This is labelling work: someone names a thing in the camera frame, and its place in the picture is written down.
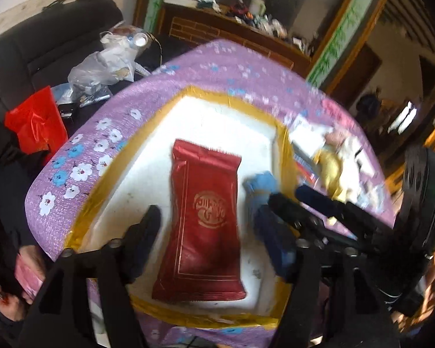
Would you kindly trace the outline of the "person left hand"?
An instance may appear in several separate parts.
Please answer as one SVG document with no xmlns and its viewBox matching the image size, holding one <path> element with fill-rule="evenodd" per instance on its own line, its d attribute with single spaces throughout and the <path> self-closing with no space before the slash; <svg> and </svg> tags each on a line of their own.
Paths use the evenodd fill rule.
<svg viewBox="0 0 435 348">
<path fill-rule="evenodd" d="M 44 282 L 46 277 L 46 266 L 41 255 L 41 249 L 36 245 L 26 245 L 19 249 L 19 257 L 31 272 L 39 280 Z M 18 294 L 19 284 L 15 277 L 11 280 L 0 280 L 0 314 L 7 320 L 17 322 L 26 317 L 25 302 L 31 304 L 32 300 L 25 294 Z"/>
</svg>

